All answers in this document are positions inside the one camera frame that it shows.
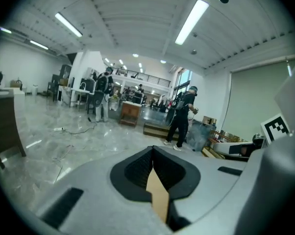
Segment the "wooden cabinet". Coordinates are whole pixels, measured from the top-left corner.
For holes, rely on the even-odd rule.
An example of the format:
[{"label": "wooden cabinet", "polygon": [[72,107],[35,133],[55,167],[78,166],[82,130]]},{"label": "wooden cabinet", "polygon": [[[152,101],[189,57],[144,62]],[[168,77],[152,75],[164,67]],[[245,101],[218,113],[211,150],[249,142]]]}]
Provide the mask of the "wooden cabinet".
[{"label": "wooden cabinet", "polygon": [[136,126],[141,113],[141,107],[141,104],[136,104],[128,101],[123,102],[119,123]]}]

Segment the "white sneaker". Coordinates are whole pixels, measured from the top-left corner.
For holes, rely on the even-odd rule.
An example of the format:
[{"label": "white sneaker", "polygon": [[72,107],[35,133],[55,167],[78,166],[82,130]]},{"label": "white sneaker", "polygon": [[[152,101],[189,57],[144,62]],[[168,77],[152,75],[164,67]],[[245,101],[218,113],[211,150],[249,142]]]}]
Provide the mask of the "white sneaker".
[{"label": "white sneaker", "polygon": [[169,145],[169,144],[171,145],[172,142],[168,142],[167,140],[164,141],[164,145]]},{"label": "white sneaker", "polygon": [[176,151],[181,151],[181,149],[179,147],[177,147],[176,144],[173,146],[173,149],[176,150]]}]

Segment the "ceiling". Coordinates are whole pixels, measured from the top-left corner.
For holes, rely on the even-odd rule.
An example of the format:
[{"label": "ceiling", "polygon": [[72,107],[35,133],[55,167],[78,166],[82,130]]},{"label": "ceiling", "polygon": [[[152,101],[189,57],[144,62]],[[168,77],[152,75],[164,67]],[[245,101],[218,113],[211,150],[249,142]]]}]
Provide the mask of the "ceiling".
[{"label": "ceiling", "polygon": [[[174,43],[196,0],[24,0],[5,27],[46,45],[58,55],[99,50],[119,63],[132,53],[161,59],[197,73],[295,33],[295,23],[278,0],[203,0],[210,6],[181,46]],[[82,34],[69,32],[60,12]],[[196,55],[190,52],[197,50]]]}]

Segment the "backpack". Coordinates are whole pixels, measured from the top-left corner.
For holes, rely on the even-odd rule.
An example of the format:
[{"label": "backpack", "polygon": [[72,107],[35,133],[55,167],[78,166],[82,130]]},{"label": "backpack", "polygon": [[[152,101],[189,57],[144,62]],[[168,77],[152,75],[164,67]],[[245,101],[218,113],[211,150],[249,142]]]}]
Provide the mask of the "backpack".
[{"label": "backpack", "polygon": [[100,75],[100,78],[95,83],[95,90],[105,92],[108,88],[108,76],[104,73]]},{"label": "backpack", "polygon": [[185,92],[185,94],[180,98],[179,102],[177,103],[177,106],[175,108],[175,110],[178,112],[182,109],[184,109],[185,106],[187,106],[187,104],[185,104],[185,95],[190,94],[190,92]]}]

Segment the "railing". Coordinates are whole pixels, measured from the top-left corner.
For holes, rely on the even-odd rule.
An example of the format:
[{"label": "railing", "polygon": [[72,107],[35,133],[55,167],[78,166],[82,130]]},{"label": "railing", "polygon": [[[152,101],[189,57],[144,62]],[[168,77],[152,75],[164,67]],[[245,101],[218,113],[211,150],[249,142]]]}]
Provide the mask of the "railing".
[{"label": "railing", "polygon": [[147,75],[147,74],[140,73],[140,72],[136,72],[133,70],[131,71],[131,70],[123,70],[123,69],[117,69],[117,68],[113,68],[113,70],[114,70],[113,74],[115,74],[115,75],[131,77],[133,79],[147,81],[147,82],[162,85],[165,87],[169,87],[169,84],[171,83],[169,80],[166,80],[166,79],[163,79],[160,77],[156,77],[156,76]]}]

